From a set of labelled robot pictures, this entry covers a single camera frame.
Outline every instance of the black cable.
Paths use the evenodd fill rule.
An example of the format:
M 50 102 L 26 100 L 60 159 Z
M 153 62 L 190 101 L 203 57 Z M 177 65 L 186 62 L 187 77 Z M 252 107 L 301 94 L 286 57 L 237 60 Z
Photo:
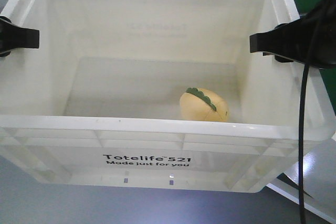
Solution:
M 319 30 L 321 28 L 321 24 L 327 14 L 327 10 L 330 4 L 330 0 L 326 0 L 322 11 L 320 14 L 320 17 L 316 23 L 311 41 L 310 46 L 307 52 L 306 61 L 304 64 L 303 74 L 302 74 L 302 82 L 301 82 L 301 93 L 300 93 L 300 109 L 299 109 L 299 157 L 298 157 L 298 163 L 299 163 L 299 209 L 300 209 L 300 221 L 301 224 L 306 224 L 306 215 L 304 211 L 304 191 L 303 191 L 303 130 L 304 130 L 304 107 L 306 102 L 306 89 L 307 89 L 307 80 L 308 80 L 308 72 L 310 67 L 311 59 L 314 55 L 318 37 L 319 37 Z

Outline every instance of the yellow egg-shaped object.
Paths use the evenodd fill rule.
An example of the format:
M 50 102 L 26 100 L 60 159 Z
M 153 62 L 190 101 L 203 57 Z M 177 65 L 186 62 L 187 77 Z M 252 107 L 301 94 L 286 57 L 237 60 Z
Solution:
M 227 122 L 229 109 L 227 102 L 213 91 L 191 88 L 180 98 L 181 115 L 184 120 Z

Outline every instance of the white surface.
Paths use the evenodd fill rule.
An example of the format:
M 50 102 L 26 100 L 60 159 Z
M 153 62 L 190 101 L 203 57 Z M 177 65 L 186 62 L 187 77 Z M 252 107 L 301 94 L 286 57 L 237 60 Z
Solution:
M 271 188 L 272 190 L 280 193 L 284 197 L 290 199 L 291 201 L 295 203 L 299 203 L 299 198 L 298 198 L 298 190 L 295 188 L 287 185 L 286 183 L 275 179 L 271 183 L 267 185 L 267 187 Z M 317 216 L 323 218 L 324 220 L 335 224 L 336 223 L 336 215 L 334 211 L 332 211 L 330 208 L 323 206 L 321 203 L 318 202 L 318 200 L 305 195 L 304 196 L 304 203 L 305 203 L 305 208 L 312 213 L 316 214 Z
M 316 146 L 303 159 L 305 191 L 321 205 L 336 212 L 336 142 L 329 139 Z M 298 165 L 285 171 L 295 183 L 298 182 Z
M 9 0 L 2 14 L 41 33 L 0 65 L 1 154 L 39 181 L 254 192 L 297 159 L 302 67 L 248 44 L 298 18 L 293 0 Z M 189 86 L 227 99 L 232 121 L 180 121 Z M 306 152 L 335 130 L 317 70 L 307 104 Z

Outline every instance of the black clamp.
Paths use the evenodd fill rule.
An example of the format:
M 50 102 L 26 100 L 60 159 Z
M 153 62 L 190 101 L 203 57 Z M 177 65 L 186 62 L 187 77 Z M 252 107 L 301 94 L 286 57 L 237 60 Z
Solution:
M 306 16 L 294 22 L 281 24 L 266 33 L 251 35 L 250 52 L 274 55 L 279 62 L 305 63 L 314 29 L 326 1 L 322 0 Z M 310 66 L 322 69 L 336 67 L 336 0 L 328 2 Z
M 39 48 L 39 30 L 18 27 L 0 16 L 0 57 L 16 48 Z

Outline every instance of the yellow toy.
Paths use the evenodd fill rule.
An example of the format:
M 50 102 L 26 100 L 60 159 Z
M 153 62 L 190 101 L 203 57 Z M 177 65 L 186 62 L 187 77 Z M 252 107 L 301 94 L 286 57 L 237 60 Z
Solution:
M 227 102 L 218 94 L 200 88 L 188 88 L 180 98 L 182 118 L 191 121 L 227 122 Z

